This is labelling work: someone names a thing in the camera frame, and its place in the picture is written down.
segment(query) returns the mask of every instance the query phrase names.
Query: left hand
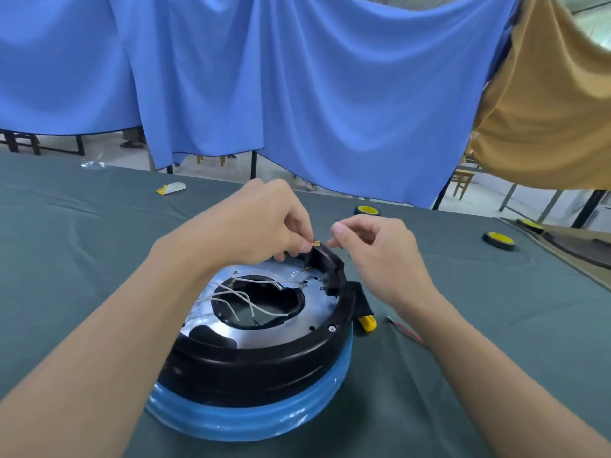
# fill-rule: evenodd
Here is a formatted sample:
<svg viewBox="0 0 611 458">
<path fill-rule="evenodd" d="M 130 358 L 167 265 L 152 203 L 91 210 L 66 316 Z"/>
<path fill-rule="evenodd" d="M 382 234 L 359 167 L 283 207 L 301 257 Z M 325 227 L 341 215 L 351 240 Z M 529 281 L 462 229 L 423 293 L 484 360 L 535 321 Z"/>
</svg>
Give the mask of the left hand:
<svg viewBox="0 0 611 458">
<path fill-rule="evenodd" d="M 310 252 L 314 233 L 305 207 L 288 183 L 255 179 L 160 241 L 173 244 L 174 254 L 185 253 L 195 260 L 206 256 L 222 268 L 257 264 L 271 256 L 284 261 L 285 251 L 292 256 Z"/>
</svg>

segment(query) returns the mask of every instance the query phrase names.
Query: hand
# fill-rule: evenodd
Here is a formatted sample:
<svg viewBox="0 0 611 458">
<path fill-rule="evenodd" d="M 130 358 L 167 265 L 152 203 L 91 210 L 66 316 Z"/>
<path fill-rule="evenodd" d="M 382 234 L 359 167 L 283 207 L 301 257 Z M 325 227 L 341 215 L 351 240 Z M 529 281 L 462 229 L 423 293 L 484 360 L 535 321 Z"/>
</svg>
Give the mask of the hand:
<svg viewBox="0 0 611 458">
<path fill-rule="evenodd" d="M 356 215 L 335 223 L 331 233 L 329 246 L 348 251 L 361 281 L 382 302 L 409 312 L 439 300 L 414 234 L 401 220 Z"/>
<path fill-rule="evenodd" d="M 310 252 L 314 233 L 308 213 L 284 180 L 251 180 L 238 192 L 163 238 L 190 257 L 216 260 L 217 268 L 256 264 L 271 256 L 284 261 Z"/>
</svg>

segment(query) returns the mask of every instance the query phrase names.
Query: fingernail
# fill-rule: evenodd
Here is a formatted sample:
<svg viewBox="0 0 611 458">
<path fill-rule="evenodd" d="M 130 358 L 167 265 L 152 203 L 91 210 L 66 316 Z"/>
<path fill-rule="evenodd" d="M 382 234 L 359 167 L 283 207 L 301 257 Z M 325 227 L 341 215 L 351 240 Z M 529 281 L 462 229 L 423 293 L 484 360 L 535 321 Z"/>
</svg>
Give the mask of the fingernail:
<svg viewBox="0 0 611 458">
<path fill-rule="evenodd" d="M 304 241 L 304 243 L 301 245 L 301 249 L 299 249 L 299 252 L 305 254 L 306 252 L 310 252 L 310 250 L 312 250 L 312 245 L 309 242 Z"/>
<path fill-rule="evenodd" d="M 346 225 L 338 222 L 338 223 L 333 224 L 333 226 L 331 227 L 331 232 L 334 235 L 338 235 L 338 234 L 341 234 L 341 232 L 344 231 L 344 229 L 346 229 Z"/>
</svg>

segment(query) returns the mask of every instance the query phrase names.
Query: electrical wire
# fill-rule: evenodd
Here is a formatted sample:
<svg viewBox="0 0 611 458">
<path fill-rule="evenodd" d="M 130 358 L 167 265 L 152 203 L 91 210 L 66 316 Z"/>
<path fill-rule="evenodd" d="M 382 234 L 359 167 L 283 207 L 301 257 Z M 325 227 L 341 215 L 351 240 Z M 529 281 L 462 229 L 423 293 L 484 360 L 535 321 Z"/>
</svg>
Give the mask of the electrical wire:
<svg viewBox="0 0 611 458">
<path fill-rule="evenodd" d="M 233 307 L 231 306 L 231 304 L 228 301 L 226 301 L 225 299 L 219 299 L 218 297 L 212 297 L 211 300 L 218 300 L 219 302 L 225 302 L 227 304 L 227 307 L 229 307 L 229 310 L 231 310 L 231 313 L 233 313 L 233 316 L 235 316 L 235 321 L 240 321 L 240 318 L 238 318 L 238 314 L 235 313 L 235 310 L 233 309 Z"/>
<path fill-rule="evenodd" d="M 397 323 L 396 321 L 394 321 L 390 316 L 386 315 L 386 320 L 390 321 L 393 326 L 395 328 L 397 328 L 397 330 L 403 334 L 404 336 L 407 336 L 408 338 L 412 339 L 415 343 L 424 346 L 424 342 L 422 340 L 422 338 L 420 336 L 418 336 L 415 332 L 411 331 L 407 326 L 401 324 L 401 323 Z"/>
<path fill-rule="evenodd" d="M 268 281 L 259 281 L 259 280 L 247 280 L 245 278 L 233 278 L 233 281 L 243 281 L 245 283 L 256 283 L 256 284 L 282 284 L 282 283 L 299 283 L 302 284 L 303 281 L 299 281 L 299 280 L 268 280 Z"/>
<path fill-rule="evenodd" d="M 271 284 L 275 284 L 275 283 L 302 283 L 302 281 L 296 281 L 296 280 L 286 280 L 286 281 L 276 281 L 276 280 L 269 280 L 269 281 L 258 281 L 258 280 L 247 280 L 245 278 L 233 278 L 233 281 L 245 281 L 246 283 L 257 283 L 257 284 L 263 284 L 263 283 L 271 283 Z M 225 286 L 224 284 L 221 283 L 215 283 L 213 281 L 210 281 L 211 284 L 214 284 L 215 286 L 219 286 L 220 288 L 226 289 L 227 291 L 221 291 L 221 292 L 215 292 L 214 294 L 208 296 L 208 297 L 204 297 L 204 299 L 212 299 L 214 298 L 216 295 L 219 294 L 235 294 L 237 295 L 240 299 L 244 300 L 248 305 L 250 305 L 250 314 L 252 315 L 252 317 L 254 318 L 255 316 L 255 311 L 254 309 L 256 308 L 257 310 L 259 310 L 260 312 L 266 314 L 266 315 L 270 315 L 270 316 L 288 316 L 288 313 L 273 313 L 271 311 L 267 311 L 261 307 L 259 307 L 258 305 L 255 305 L 254 303 L 252 303 L 252 301 L 250 300 L 250 297 L 248 296 L 247 293 L 245 293 L 244 291 L 235 291 L 234 289 Z"/>
</svg>

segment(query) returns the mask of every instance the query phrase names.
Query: table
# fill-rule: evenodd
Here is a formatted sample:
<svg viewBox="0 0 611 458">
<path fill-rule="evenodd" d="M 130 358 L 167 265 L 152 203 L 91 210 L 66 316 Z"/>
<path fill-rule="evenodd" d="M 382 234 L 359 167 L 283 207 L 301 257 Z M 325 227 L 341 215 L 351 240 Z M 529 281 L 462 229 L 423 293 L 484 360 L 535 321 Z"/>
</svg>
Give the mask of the table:
<svg viewBox="0 0 611 458">
<path fill-rule="evenodd" d="M 182 181 L 187 189 L 159 196 Z M 99 306 L 162 234 L 238 184 L 0 153 L 0 396 Z M 298 193 L 317 239 L 355 199 Z M 371 203 L 402 218 L 440 291 L 467 320 L 588 424 L 611 439 L 611 294 L 498 220 Z M 481 240 L 514 238 L 517 252 Z M 348 279 L 357 278 L 347 255 Z M 473 457 L 490 453 L 439 366 L 368 295 L 378 329 L 355 338 L 348 376 L 319 416 L 258 443 L 185 437 L 143 413 L 128 458 Z"/>
</svg>

